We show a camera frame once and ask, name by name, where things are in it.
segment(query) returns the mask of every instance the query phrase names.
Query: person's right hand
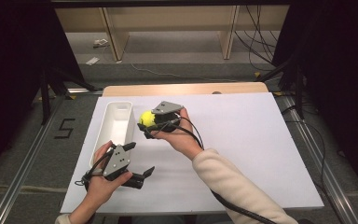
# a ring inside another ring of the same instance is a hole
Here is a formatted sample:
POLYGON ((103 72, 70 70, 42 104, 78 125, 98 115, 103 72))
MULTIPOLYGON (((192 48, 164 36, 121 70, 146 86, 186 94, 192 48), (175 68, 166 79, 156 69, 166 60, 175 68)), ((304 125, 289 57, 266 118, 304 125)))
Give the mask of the person's right hand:
MULTIPOLYGON (((186 120, 188 117, 187 110, 185 108, 179 111, 179 115, 182 118, 180 121, 180 127, 187 129, 193 133, 193 126, 186 120)), ((183 132, 182 130, 176 129, 171 133, 165 133, 163 131, 153 131, 151 134, 157 139, 164 139, 171 144, 171 146, 183 153, 189 159, 193 160, 200 152, 202 148, 199 146, 197 141, 188 133, 183 132)))

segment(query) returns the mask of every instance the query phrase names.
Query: white table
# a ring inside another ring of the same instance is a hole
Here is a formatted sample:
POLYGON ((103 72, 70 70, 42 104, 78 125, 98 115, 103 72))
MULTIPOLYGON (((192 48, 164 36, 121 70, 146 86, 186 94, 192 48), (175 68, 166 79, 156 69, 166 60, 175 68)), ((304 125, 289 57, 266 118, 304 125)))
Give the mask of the white table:
MULTIPOLYGON (((281 207, 324 206, 270 93, 120 96, 101 97, 95 106, 62 213, 72 212, 86 194, 75 181, 90 168, 103 112, 113 101, 132 102, 136 119, 161 101, 184 105, 205 148, 214 147, 229 158, 281 207)), ((152 166, 156 169, 142 189, 120 187, 98 213, 132 216, 224 211, 185 156, 165 141, 145 139, 137 127, 133 141, 137 146, 131 151, 129 170, 141 174, 152 166)))

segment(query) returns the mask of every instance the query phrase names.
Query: white tray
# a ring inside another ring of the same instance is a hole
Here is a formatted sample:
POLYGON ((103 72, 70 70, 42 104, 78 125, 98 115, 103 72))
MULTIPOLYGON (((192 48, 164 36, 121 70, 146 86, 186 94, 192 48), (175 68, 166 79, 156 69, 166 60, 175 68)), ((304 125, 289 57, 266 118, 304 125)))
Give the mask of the white tray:
POLYGON ((124 146, 130 143, 132 141, 134 126, 135 116, 133 115, 131 102, 109 103, 103 113, 103 122, 89 160, 89 167, 92 167, 94 163, 95 151, 109 140, 112 140, 115 145, 124 146))

